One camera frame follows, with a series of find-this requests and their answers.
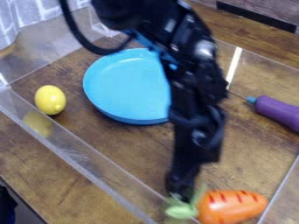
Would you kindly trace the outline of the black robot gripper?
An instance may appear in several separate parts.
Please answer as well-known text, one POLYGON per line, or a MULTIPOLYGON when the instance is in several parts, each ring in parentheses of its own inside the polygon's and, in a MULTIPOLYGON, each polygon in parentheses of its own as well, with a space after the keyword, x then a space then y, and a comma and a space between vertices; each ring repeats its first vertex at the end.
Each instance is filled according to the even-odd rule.
POLYGON ((195 179, 201 166, 221 160, 226 115, 221 107, 186 118, 171 109, 175 142, 173 168, 166 175, 166 191, 182 202, 190 202, 195 192, 195 179))

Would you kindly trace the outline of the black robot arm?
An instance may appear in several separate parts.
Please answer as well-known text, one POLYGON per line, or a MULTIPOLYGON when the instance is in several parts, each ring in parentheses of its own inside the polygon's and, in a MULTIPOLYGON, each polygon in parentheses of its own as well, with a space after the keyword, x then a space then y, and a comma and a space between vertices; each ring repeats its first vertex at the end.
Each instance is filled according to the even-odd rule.
POLYGON ((159 53, 171 86, 173 168, 166 189, 189 202, 205 163, 221 159, 227 85, 211 31, 183 0, 91 0, 101 22, 159 53))

